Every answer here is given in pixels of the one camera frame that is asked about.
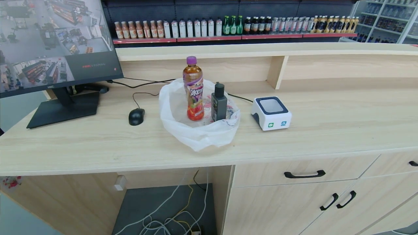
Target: dark bottle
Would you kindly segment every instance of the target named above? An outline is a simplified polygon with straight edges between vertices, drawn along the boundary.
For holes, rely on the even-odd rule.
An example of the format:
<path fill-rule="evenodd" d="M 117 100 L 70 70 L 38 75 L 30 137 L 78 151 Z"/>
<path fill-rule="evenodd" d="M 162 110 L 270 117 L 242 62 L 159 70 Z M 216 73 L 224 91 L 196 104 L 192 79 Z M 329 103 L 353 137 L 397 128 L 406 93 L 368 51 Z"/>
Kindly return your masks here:
<path fill-rule="evenodd" d="M 215 92 L 212 93 L 212 119 L 219 121 L 227 118 L 228 99 L 224 95 L 225 86 L 219 82 L 215 84 Z"/>

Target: cable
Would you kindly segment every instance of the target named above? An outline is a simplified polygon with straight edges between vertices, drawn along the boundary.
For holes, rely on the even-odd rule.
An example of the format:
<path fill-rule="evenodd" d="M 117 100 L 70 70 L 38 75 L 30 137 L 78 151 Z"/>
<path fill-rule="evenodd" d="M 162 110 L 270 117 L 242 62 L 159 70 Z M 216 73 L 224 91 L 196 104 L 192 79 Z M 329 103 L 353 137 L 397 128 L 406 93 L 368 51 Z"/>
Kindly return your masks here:
<path fill-rule="evenodd" d="M 244 97 L 240 97 L 240 96 L 233 95 L 233 94 L 230 94 L 230 93 L 228 93 L 228 95 L 233 96 L 233 97 L 236 97 L 236 98 L 240 98 L 240 99 L 243 99 L 243 100 L 246 100 L 246 101 L 250 101 L 251 103 L 253 103 L 253 101 L 252 101 L 252 100 L 249 100 L 249 99 L 244 98 Z"/>

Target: monitor base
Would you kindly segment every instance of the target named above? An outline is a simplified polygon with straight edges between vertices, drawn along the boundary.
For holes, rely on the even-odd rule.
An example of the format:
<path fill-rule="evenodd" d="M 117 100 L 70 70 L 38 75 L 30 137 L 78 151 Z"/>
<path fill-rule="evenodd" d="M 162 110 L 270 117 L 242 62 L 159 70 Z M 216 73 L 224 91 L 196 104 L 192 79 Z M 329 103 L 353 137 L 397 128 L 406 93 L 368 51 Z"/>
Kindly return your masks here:
<path fill-rule="evenodd" d="M 26 128 L 32 129 L 76 118 L 95 115 L 99 105 L 99 93 L 69 96 L 67 89 L 56 88 L 56 100 L 42 102 Z"/>

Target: gray floor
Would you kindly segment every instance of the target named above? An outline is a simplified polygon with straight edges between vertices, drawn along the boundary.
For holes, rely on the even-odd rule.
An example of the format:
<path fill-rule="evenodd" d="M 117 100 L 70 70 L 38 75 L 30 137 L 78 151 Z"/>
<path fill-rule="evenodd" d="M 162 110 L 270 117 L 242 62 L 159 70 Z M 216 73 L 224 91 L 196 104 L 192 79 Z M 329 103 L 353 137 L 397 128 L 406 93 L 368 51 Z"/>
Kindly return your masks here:
<path fill-rule="evenodd" d="M 0 127 L 7 131 L 45 100 L 42 92 L 0 99 Z M 0 196 L 0 208 L 0 234 L 2 235 L 61 235 L 5 196 Z M 398 232 L 407 234 L 418 232 L 418 222 Z M 395 233 L 384 232 L 379 235 L 395 235 Z"/>

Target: white plastic bag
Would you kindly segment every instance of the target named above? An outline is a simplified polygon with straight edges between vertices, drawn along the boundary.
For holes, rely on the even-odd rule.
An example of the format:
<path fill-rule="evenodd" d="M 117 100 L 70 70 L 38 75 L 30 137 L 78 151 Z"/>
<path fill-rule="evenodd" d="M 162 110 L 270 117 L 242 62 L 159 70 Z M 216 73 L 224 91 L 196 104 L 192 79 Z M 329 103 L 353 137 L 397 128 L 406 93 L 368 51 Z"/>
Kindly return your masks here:
<path fill-rule="evenodd" d="M 227 118 L 213 122 L 211 118 L 211 96 L 215 84 L 203 81 L 204 117 L 200 121 L 192 121 L 187 117 L 187 98 L 183 78 L 176 79 L 161 88 L 160 118 L 164 128 L 183 144 L 194 151 L 215 145 L 217 147 L 229 144 L 235 136 L 240 122 L 240 110 L 228 97 Z"/>

